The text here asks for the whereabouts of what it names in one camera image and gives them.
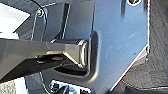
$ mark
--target black plastic part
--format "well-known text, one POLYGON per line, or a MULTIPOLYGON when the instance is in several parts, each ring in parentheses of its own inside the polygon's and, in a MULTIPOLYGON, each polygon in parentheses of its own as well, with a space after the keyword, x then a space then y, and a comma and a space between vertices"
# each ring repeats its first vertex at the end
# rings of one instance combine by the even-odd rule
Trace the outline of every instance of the black plastic part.
POLYGON ((69 86, 63 86, 54 94, 69 94, 69 86))
POLYGON ((63 39, 64 37, 64 30, 65 30, 65 26, 66 26, 66 22, 67 22, 67 18, 68 18, 68 12, 69 12, 69 9, 70 9, 70 5, 69 4, 65 4, 64 6, 64 14, 63 14, 63 17, 62 17, 62 26, 61 26, 61 31, 60 31, 60 37, 59 39, 63 39))
POLYGON ((76 75, 76 76, 84 76, 87 73, 87 69, 82 69, 75 66, 64 66, 64 67, 57 67, 54 68, 56 71, 70 74, 70 75, 76 75))
POLYGON ((38 63, 39 58, 34 59, 26 59, 22 63, 20 63, 17 67, 15 67, 13 70, 11 70, 7 75, 5 75, 1 80, 0 83, 13 80, 16 78, 20 78, 23 76, 31 75, 37 72, 40 72, 42 70, 52 68, 52 67, 59 67, 63 65, 70 65, 71 63, 69 60, 60 60, 60 61, 54 61, 51 59, 45 59, 43 63, 38 63))
POLYGON ((79 76, 51 68, 42 72, 44 82, 50 84, 54 79, 72 83, 90 88, 96 94, 104 94, 116 86, 148 44, 146 5, 146 0, 137 6, 130 6, 123 0, 71 4, 64 39, 89 40, 87 73, 79 76))
POLYGON ((33 41, 45 41, 50 42, 54 37, 60 33, 62 27, 62 18, 64 12, 64 3, 56 4, 56 6, 48 7, 46 10, 47 15, 47 28, 45 29, 46 20, 43 17, 36 15, 33 41))

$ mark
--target gray plastic panel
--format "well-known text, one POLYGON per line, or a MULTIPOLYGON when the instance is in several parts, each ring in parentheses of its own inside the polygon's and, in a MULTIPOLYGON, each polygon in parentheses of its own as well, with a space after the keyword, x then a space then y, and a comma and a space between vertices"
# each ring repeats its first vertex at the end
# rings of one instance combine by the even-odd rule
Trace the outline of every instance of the gray plastic panel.
POLYGON ((89 39, 93 12, 93 0, 70 5, 64 39, 89 39))
MULTIPOLYGON (((146 0, 142 0, 137 6, 130 6, 127 2, 124 5, 123 0, 95 0, 94 32, 89 41, 89 74, 81 77, 48 69, 42 72, 45 84, 48 85, 55 79, 88 87, 96 94, 105 94, 115 86, 142 49, 148 45, 148 15, 145 6, 147 1, 144 1, 146 0)), ((83 37, 85 35, 80 37, 77 33, 67 32, 65 38, 87 38, 88 36, 88 33, 83 33, 86 37, 83 37)))
POLYGON ((60 3, 50 7, 44 7, 47 15, 47 23, 44 15, 43 17, 36 15, 32 40, 41 41, 43 38, 43 41, 50 42, 54 39, 55 35, 61 31, 64 5, 64 3, 60 3))

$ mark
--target metal bracket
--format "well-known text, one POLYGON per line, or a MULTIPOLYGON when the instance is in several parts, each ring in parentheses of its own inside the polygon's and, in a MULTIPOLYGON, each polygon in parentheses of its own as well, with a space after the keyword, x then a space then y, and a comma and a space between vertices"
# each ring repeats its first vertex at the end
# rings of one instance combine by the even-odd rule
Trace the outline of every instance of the metal bracket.
POLYGON ((0 82, 67 64, 84 68, 87 65, 87 41, 73 41, 74 44, 61 41, 0 39, 0 82))

